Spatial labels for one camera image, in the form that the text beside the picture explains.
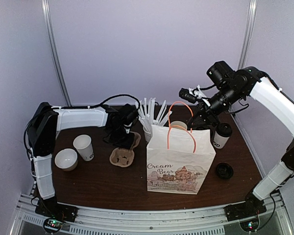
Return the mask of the brown pulp cup carrier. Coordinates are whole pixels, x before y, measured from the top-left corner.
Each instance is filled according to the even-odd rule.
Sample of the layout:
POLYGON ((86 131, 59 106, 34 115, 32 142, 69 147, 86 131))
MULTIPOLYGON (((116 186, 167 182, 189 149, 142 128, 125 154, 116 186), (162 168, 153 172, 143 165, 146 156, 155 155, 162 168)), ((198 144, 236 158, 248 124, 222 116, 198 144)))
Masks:
POLYGON ((118 166, 118 167, 129 167, 135 158, 135 152, 134 149, 140 144, 141 141, 141 135, 137 132, 131 132, 134 134, 134 142, 130 149, 115 148, 110 155, 109 161, 112 165, 118 166))

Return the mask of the single white paper cup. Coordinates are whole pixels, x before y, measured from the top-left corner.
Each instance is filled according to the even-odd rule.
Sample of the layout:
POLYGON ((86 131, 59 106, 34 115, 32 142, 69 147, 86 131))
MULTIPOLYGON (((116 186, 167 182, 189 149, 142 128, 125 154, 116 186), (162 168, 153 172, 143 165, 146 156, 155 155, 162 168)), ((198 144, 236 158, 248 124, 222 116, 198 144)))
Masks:
POLYGON ((214 138, 213 138, 213 147, 217 148, 217 149, 222 149, 225 146, 225 144, 227 143, 228 139, 229 138, 221 137, 215 131, 214 138))

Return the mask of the white printed paper bag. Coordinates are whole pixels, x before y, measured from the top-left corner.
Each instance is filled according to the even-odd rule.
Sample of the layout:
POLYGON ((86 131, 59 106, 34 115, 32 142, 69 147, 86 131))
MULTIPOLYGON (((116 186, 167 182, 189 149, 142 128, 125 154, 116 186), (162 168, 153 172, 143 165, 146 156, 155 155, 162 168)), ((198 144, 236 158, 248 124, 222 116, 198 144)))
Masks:
POLYGON ((152 125, 147 144, 149 192, 198 194, 216 152, 210 130, 152 125))

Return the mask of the stack of black cup lids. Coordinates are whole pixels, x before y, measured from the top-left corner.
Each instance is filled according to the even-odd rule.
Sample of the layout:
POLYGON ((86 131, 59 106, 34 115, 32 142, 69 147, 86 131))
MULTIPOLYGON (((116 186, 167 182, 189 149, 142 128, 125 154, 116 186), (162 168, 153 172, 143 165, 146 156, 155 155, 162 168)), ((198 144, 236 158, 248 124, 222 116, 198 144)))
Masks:
POLYGON ((219 163, 216 167, 216 175, 221 179, 228 180, 234 175, 234 170, 228 163, 219 163))

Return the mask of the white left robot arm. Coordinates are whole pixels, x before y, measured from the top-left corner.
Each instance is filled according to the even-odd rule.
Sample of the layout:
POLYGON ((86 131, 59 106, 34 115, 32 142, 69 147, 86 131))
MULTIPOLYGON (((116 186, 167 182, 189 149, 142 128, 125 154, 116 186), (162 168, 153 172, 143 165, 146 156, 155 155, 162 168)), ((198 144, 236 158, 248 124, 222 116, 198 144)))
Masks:
POLYGON ((66 129, 103 127, 108 143, 129 149, 134 143, 134 134, 130 129, 137 119, 138 109, 130 104, 119 109, 106 104, 60 107, 42 102, 38 106, 25 128, 24 145, 37 183, 41 208, 49 217, 57 217, 61 212, 51 167, 57 135, 66 129))

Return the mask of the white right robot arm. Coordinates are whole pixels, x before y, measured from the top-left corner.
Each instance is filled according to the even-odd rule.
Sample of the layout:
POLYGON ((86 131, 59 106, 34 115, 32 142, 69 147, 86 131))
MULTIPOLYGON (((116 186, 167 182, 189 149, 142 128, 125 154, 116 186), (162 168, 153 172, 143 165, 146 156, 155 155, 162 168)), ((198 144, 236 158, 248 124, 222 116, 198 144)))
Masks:
MULTIPOLYGON (((285 89, 285 93, 294 99, 294 64, 274 60, 249 60, 260 70, 267 72, 272 79, 285 89)), ((287 128, 270 111, 259 102, 249 99, 250 107, 237 114, 236 120, 241 123, 241 131, 246 142, 251 145, 255 162, 262 174, 266 174, 282 157, 292 140, 287 128)), ((230 188, 212 187, 204 195, 208 201, 204 206, 224 205, 242 200, 242 182, 230 184, 230 188)), ((282 197, 287 209, 294 211, 294 178, 281 188, 282 197)))

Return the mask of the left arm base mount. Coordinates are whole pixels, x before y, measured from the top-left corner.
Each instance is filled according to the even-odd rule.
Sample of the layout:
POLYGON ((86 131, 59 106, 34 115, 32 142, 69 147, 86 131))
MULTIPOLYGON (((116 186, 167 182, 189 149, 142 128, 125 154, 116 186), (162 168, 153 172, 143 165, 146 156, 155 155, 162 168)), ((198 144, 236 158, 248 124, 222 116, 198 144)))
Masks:
POLYGON ((35 208, 36 214, 46 217, 43 229, 50 234, 59 232, 66 222, 75 222, 77 211, 77 207, 62 204, 47 208, 41 202, 35 208))

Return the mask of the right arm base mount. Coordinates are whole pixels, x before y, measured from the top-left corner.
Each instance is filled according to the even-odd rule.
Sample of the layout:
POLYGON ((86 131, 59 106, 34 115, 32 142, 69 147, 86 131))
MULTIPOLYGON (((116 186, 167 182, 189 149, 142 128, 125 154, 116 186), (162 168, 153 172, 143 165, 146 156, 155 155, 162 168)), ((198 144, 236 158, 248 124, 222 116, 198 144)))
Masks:
POLYGON ((230 204, 224 207, 227 221, 238 220, 241 229, 245 232, 255 232, 260 228, 259 215, 267 211, 266 206, 253 207, 247 202, 230 204))

